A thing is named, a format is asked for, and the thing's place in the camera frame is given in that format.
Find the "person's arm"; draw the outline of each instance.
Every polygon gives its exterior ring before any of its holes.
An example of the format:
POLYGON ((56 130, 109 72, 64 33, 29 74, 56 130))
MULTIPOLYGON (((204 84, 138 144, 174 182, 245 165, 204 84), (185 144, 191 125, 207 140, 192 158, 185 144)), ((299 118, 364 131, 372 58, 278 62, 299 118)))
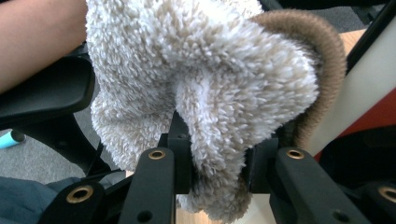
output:
POLYGON ((86 13, 85 0, 0 4, 0 94, 81 44, 86 13))

